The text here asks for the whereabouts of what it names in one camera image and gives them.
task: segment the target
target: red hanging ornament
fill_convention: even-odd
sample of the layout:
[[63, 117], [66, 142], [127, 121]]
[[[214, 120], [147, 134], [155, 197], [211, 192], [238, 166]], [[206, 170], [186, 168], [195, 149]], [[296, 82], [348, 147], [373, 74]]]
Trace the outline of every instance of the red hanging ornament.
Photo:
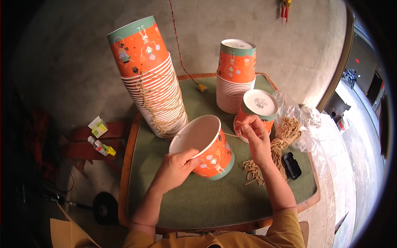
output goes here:
[[281, 18], [284, 18], [284, 4], [283, 4], [283, 8], [281, 9]]
[[283, 6], [281, 8], [281, 18], [285, 18], [285, 25], [288, 22], [288, 12], [289, 8], [292, 7], [292, 0], [283, 0]]

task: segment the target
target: orange paper bucket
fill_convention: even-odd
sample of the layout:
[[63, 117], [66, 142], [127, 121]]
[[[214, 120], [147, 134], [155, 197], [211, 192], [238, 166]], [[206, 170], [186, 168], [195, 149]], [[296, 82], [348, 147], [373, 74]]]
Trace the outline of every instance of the orange paper bucket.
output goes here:
[[234, 165], [234, 154], [221, 128], [221, 121], [214, 115], [203, 115], [181, 129], [170, 144], [170, 153], [195, 148], [203, 163], [193, 172], [209, 180], [226, 176]]
[[256, 46], [245, 41], [228, 39], [221, 42], [218, 75], [233, 83], [247, 83], [255, 79]]
[[127, 24], [107, 35], [121, 77], [130, 78], [163, 63], [168, 51], [153, 16]]
[[240, 109], [234, 118], [233, 128], [236, 121], [242, 121], [249, 115], [257, 115], [270, 134], [277, 111], [278, 103], [271, 94], [264, 90], [249, 90], [244, 94]]

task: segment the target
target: phone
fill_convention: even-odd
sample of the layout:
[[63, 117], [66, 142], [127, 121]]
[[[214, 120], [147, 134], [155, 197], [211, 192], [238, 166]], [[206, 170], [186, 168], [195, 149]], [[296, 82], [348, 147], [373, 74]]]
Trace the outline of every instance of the phone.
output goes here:
[[296, 180], [300, 175], [302, 175], [299, 164], [294, 159], [292, 152], [285, 154], [282, 157], [282, 160], [288, 177], [290, 177], [292, 180]]

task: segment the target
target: yellow plug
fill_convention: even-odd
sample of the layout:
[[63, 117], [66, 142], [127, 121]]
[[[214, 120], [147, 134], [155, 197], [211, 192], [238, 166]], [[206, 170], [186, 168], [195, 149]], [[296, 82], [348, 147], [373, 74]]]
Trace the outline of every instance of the yellow plug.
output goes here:
[[201, 91], [201, 92], [207, 92], [207, 86], [203, 85], [203, 84], [199, 84], [197, 86], [197, 88]]

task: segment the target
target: electrical cord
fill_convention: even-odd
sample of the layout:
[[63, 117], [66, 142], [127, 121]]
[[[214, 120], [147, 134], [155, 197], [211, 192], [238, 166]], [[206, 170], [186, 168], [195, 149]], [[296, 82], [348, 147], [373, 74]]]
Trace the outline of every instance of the electrical cord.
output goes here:
[[183, 70], [186, 72], [186, 74], [189, 75], [189, 77], [193, 80], [193, 82], [194, 82], [196, 85], [199, 85], [199, 84], [192, 78], [192, 76], [186, 71], [185, 67], [183, 66], [183, 63], [182, 63], [182, 55], [181, 55], [181, 49], [179, 48], [179, 41], [178, 41], [178, 35], [177, 35], [177, 33], [176, 33], [175, 17], [174, 17], [174, 15], [173, 15], [173, 8], [172, 8], [171, 0], [170, 0], [170, 6], [171, 6], [172, 21], [173, 21], [173, 23], [174, 23], [176, 44], [178, 45], [179, 61], [181, 62], [181, 66], [182, 66]]
[[73, 184], [72, 184], [72, 187], [69, 189], [69, 190], [60, 190], [60, 189], [58, 189], [58, 187], [56, 186], [56, 176], [54, 175], [54, 185], [52, 185], [51, 183], [49, 183], [49, 182], [47, 182], [47, 181], [44, 181], [44, 182], [46, 182], [47, 183], [47, 185], [50, 187], [50, 188], [52, 188], [52, 189], [54, 189], [54, 190], [56, 190], [56, 191], [58, 191], [58, 192], [60, 192], [60, 193], [62, 193], [62, 194], [66, 194], [66, 193], [68, 193], [68, 192], [70, 192], [72, 189], [73, 189], [73, 187], [74, 187], [74, 178], [73, 178], [73, 175], [72, 175], [72, 173], [71, 172], [69, 172], [69, 174], [70, 174], [70, 176], [72, 177], [72, 180], [73, 180]]

